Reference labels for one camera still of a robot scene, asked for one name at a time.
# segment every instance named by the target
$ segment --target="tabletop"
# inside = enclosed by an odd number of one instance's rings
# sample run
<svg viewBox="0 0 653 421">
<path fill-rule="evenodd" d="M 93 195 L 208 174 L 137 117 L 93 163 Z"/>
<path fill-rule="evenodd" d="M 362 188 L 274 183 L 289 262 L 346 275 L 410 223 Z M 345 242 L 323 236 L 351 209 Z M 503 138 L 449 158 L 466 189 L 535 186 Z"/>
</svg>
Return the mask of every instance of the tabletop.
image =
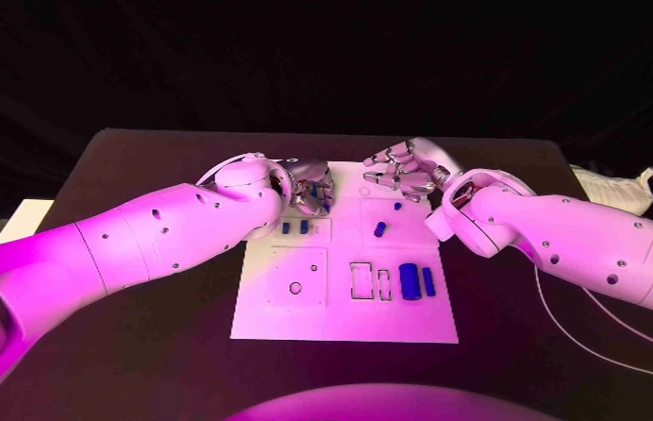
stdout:
<svg viewBox="0 0 653 421">
<path fill-rule="evenodd" d="M 244 152 L 359 161 L 408 137 L 107 129 L 93 139 L 41 230 L 182 182 Z M 538 194 L 586 199 L 551 142 L 431 138 L 467 168 L 502 169 Z M 441 244 L 460 344 L 230 338 L 245 244 L 195 269 L 81 309 L 36 343 L 0 391 L 3 419 L 221 419 L 299 391 L 398 382 L 459 388 L 564 419 L 648 417 L 653 377 L 600 360 L 558 330 L 527 257 Z M 653 347 L 581 289 L 541 275 L 551 310 L 597 352 L 653 369 Z M 601 297 L 652 334 L 653 312 Z"/>
</svg>

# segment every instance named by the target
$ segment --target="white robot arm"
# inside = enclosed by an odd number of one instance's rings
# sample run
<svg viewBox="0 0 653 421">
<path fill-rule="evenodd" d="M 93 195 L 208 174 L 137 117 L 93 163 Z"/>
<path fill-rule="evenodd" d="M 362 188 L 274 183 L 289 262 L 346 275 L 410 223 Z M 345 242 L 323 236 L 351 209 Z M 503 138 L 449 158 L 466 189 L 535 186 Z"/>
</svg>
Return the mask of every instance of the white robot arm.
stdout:
<svg viewBox="0 0 653 421">
<path fill-rule="evenodd" d="M 508 245 L 550 274 L 653 309 L 653 222 L 632 213 L 560 195 L 537 196 L 502 171 L 463 171 L 426 138 L 400 143 L 365 160 L 388 162 L 365 179 L 420 200 L 444 191 L 426 224 L 441 241 L 459 237 L 490 258 Z"/>
<path fill-rule="evenodd" d="M 225 161 L 198 185 L 140 196 L 85 220 L 0 245 L 0 380 L 42 335 L 85 305 L 195 267 L 267 235 L 284 210 L 328 214 L 325 161 Z"/>
</svg>

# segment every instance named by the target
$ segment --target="circular hole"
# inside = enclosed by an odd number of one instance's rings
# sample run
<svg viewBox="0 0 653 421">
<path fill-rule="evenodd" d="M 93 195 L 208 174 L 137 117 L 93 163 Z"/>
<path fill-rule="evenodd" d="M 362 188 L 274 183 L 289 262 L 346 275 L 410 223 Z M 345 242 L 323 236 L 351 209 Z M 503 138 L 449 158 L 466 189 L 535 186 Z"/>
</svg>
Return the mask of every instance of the circular hole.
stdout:
<svg viewBox="0 0 653 421">
<path fill-rule="evenodd" d="M 293 295 L 297 295 L 302 291 L 303 291 L 303 286 L 300 285 L 299 282 L 293 282 L 293 283 L 290 284 L 290 293 L 292 293 Z"/>
</svg>

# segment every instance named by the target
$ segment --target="small blue object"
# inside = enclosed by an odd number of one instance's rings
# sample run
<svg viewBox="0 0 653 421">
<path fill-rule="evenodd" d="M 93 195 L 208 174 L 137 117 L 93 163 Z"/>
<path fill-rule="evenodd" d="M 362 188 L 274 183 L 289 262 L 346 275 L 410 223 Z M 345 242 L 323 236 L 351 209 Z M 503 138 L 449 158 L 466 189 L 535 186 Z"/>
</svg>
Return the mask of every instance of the small blue object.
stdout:
<svg viewBox="0 0 653 421">
<path fill-rule="evenodd" d="M 426 267 L 423 269 L 423 274 L 424 274 L 426 294 L 429 296 L 436 296 L 436 286 L 433 285 L 433 274 L 431 274 L 431 269 L 429 267 Z"/>
<path fill-rule="evenodd" d="M 420 290 L 418 266 L 414 263 L 404 263 L 400 266 L 401 297 L 404 300 L 420 300 L 423 291 Z"/>
<path fill-rule="evenodd" d="M 375 236 L 381 237 L 385 232 L 385 223 L 382 221 L 378 222 L 377 229 L 375 229 Z"/>
</svg>

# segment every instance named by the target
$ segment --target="white cable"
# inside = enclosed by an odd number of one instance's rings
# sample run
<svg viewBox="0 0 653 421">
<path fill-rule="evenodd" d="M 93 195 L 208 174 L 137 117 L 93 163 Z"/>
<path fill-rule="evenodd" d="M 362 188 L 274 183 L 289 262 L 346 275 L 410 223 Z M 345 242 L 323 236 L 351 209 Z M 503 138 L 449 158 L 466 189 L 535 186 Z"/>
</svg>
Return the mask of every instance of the white cable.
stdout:
<svg viewBox="0 0 653 421">
<path fill-rule="evenodd" d="M 616 364 L 617 366 L 623 366 L 623 367 L 627 367 L 629 369 L 633 369 L 635 371 L 640 371 L 643 372 L 645 374 L 649 374 L 653 376 L 653 371 L 649 371 L 648 369 L 642 369 L 640 367 L 636 367 L 636 366 L 632 366 L 630 364 L 626 364 L 625 362 L 619 362 L 617 360 L 613 360 L 612 358 L 609 357 L 604 357 L 600 353 L 594 352 L 586 345 L 583 345 L 578 340 L 571 336 L 571 334 L 568 333 L 568 331 L 564 329 L 561 323 L 558 322 L 558 319 L 555 318 L 554 316 L 554 313 L 551 312 L 551 309 L 548 308 L 548 305 L 547 305 L 547 300 L 545 300 L 545 294 L 542 293 L 542 286 L 541 286 L 541 276 L 538 274 L 538 265 L 535 265 L 535 281 L 538 283 L 538 292 L 541 294 L 541 300 L 542 300 L 542 304 L 544 304 L 544 308 L 547 309 L 547 313 L 548 313 L 548 316 L 551 317 L 551 320 L 554 321 L 555 325 L 558 326 L 558 328 L 561 329 L 561 331 L 565 333 L 565 335 L 568 336 L 568 338 L 576 342 L 576 344 L 583 348 L 586 349 L 596 357 L 599 357 L 601 360 L 606 360 L 607 362 L 612 362 L 613 364 Z"/>
<path fill-rule="evenodd" d="M 207 179 L 230 164 L 234 163 L 237 160 L 244 159 L 251 154 L 241 154 L 237 155 L 234 158 L 225 160 L 222 163 L 217 164 L 205 173 L 205 175 L 198 180 L 196 185 L 202 185 L 207 182 Z"/>
<path fill-rule="evenodd" d="M 613 320 L 627 329 L 630 329 L 646 341 L 651 341 L 653 343 L 653 338 L 643 334 L 638 329 L 635 329 L 614 314 L 613 312 L 606 308 L 606 305 L 596 299 L 596 296 L 593 293 L 583 288 L 586 291 L 586 294 L 589 297 L 594 300 L 594 303 L 599 305 L 599 308 L 613 317 Z"/>
</svg>

